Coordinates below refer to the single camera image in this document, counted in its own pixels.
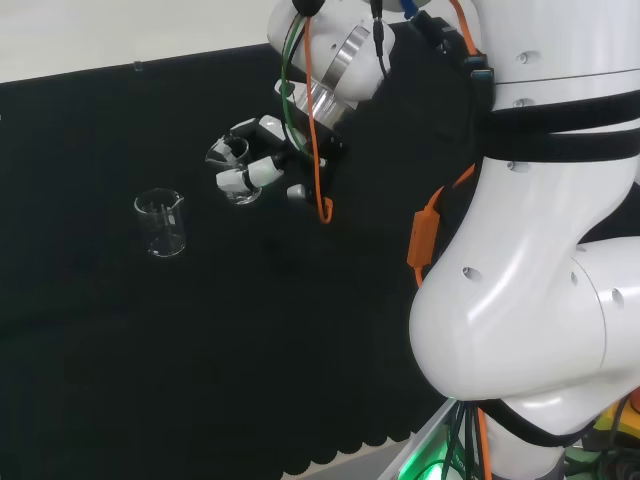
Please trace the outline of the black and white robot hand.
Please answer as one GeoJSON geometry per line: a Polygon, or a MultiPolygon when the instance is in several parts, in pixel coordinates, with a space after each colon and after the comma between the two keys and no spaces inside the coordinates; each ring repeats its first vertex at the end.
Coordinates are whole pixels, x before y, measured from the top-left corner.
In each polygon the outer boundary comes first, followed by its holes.
{"type": "Polygon", "coordinates": [[[321,197],[329,215],[333,204],[328,194],[347,147],[324,128],[318,133],[319,161],[315,162],[308,134],[272,115],[250,118],[215,141],[206,153],[205,165],[215,172],[218,189],[237,205],[255,201],[286,173],[297,172],[300,180],[287,188],[287,198],[316,208],[321,197]]]}

